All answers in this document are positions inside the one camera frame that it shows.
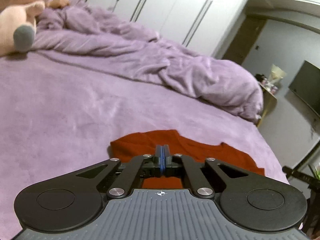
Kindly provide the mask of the purple crumpled duvet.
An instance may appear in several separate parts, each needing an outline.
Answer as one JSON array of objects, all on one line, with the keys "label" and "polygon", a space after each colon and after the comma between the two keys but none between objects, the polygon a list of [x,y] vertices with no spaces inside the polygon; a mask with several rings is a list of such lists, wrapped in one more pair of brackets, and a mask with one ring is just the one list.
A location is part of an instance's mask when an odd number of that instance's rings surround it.
[{"label": "purple crumpled duvet", "polygon": [[259,83],[240,65],[199,54],[83,0],[45,9],[33,50],[57,62],[166,86],[251,122],[263,109]]}]

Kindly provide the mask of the pink plush pig toy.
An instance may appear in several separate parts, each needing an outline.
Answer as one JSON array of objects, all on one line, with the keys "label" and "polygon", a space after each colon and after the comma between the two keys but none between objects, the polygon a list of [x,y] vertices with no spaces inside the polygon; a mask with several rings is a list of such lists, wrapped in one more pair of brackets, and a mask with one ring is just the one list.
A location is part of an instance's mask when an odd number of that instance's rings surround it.
[{"label": "pink plush pig toy", "polygon": [[49,0],[1,0],[1,56],[29,51],[36,36],[36,17]]}]

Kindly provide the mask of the yellow side shelf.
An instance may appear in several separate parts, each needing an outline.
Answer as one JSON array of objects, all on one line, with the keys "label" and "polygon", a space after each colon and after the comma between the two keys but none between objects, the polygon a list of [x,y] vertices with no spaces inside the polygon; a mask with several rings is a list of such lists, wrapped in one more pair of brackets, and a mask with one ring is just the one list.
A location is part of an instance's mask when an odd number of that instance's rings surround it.
[{"label": "yellow side shelf", "polygon": [[267,77],[263,74],[256,74],[256,80],[259,82],[260,88],[263,91],[263,110],[260,113],[260,119],[257,122],[257,127],[260,127],[264,118],[274,110],[277,104],[277,98],[275,96],[278,88],[274,84],[268,81]]}]

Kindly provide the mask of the brown door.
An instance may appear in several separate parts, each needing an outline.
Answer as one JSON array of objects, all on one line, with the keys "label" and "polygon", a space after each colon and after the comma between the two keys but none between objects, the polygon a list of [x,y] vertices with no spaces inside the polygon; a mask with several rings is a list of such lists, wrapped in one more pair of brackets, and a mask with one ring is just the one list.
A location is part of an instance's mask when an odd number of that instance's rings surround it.
[{"label": "brown door", "polygon": [[266,22],[266,19],[247,16],[222,59],[242,65]]}]

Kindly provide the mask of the red knit cardigan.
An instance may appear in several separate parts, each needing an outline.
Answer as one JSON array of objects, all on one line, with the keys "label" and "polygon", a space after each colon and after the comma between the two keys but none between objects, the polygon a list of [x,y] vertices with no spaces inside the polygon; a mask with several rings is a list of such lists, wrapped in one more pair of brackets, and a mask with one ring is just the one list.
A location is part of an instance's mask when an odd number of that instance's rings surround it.
[{"label": "red knit cardigan", "polygon": [[171,154],[183,154],[197,162],[212,157],[231,165],[265,175],[263,168],[245,152],[237,150],[224,142],[219,145],[206,145],[181,136],[176,130],[159,130],[145,133],[132,133],[110,143],[110,157],[128,163],[133,157],[154,154],[157,145],[168,145]]}]

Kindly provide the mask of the black wall television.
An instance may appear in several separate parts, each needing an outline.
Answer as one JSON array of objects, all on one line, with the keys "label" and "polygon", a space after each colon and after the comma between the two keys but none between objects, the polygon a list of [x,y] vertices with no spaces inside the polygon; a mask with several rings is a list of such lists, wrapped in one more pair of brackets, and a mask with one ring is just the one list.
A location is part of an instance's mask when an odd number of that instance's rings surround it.
[{"label": "black wall television", "polygon": [[317,66],[304,61],[290,83],[289,90],[319,116],[320,70]]}]

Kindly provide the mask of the white wardrobe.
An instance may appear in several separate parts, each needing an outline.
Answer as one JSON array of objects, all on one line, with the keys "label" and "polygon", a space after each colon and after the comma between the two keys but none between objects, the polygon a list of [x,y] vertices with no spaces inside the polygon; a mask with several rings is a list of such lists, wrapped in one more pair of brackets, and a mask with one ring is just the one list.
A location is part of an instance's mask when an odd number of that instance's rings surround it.
[{"label": "white wardrobe", "polygon": [[248,0],[85,0],[164,38],[215,56]]}]

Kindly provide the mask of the brown plush toy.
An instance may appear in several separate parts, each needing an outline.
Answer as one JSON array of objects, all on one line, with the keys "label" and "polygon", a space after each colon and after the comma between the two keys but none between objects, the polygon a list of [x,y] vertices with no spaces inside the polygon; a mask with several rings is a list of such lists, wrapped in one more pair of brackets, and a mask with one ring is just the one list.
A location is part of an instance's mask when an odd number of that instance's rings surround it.
[{"label": "brown plush toy", "polygon": [[52,8],[52,9],[62,9],[69,5],[70,5],[69,0],[51,0],[46,3],[46,7]]}]

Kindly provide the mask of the purple bed sheet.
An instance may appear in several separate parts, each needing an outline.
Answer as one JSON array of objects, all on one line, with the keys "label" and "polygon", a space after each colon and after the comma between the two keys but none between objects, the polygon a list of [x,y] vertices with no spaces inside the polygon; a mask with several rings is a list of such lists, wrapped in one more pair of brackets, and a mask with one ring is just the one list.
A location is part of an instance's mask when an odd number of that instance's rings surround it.
[{"label": "purple bed sheet", "polygon": [[25,187],[108,159],[127,134],[174,129],[251,156],[287,182],[256,126],[164,86],[107,73],[103,58],[36,51],[1,58],[1,239],[21,230],[14,200]]}]

